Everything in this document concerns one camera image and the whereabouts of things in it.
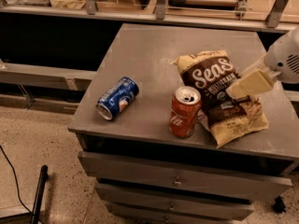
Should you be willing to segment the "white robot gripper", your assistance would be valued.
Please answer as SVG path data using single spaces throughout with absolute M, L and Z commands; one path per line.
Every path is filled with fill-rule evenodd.
M 266 55 L 242 70 L 242 78 L 226 89 L 227 94 L 233 99 L 239 99 L 271 91 L 274 81 L 262 71 L 267 66 L 272 71 L 280 72 L 280 81 L 299 83 L 299 27 L 280 37 L 270 46 Z

